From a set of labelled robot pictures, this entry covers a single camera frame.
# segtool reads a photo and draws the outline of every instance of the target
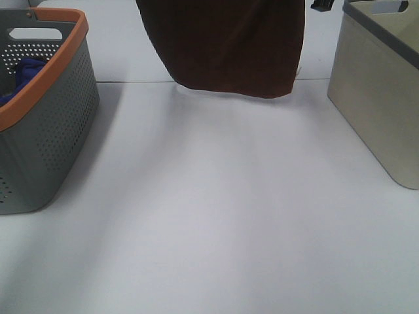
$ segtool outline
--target beige storage bin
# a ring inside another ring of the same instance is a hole
[[[419,1],[345,2],[329,97],[390,176],[419,189]]]

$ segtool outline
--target basket handle hole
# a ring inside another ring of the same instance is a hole
[[[9,36],[12,39],[31,40],[31,39],[49,39],[60,41],[63,34],[56,28],[13,28],[9,30]]]
[[[403,13],[409,7],[407,0],[382,0],[375,1],[373,14]]]

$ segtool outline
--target white table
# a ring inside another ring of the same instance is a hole
[[[29,5],[27,0],[1,0],[0,9],[24,9]]]
[[[51,0],[44,1],[39,6],[73,8],[86,13],[89,23],[87,41],[96,80],[173,80],[149,40],[135,0]]]
[[[99,84],[57,198],[0,217],[0,313],[417,313],[419,192],[327,84],[275,101]]]
[[[331,12],[310,9],[298,79],[329,79],[337,46],[342,5]],[[83,10],[90,25],[88,44],[96,79],[102,82],[166,82],[173,79],[155,52],[135,0],[48,0],[40,7]]]

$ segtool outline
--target laundry basket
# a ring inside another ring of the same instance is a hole
[[[329,97],[390,176],[419,189],[419,0],[346,0]]]
[[[17,39],[17,29],[55,29],[62,38]],[[0,95],[14,90],[21,58],[49,60],[0,107],[0,214],[45,206],[83,146],[99,103],[87,31],[79,10],[0,10]]]

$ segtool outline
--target brown fabric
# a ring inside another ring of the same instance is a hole
[[[304,0],[137,0],[172,77],[193,89],[273,98],[292,91]]]

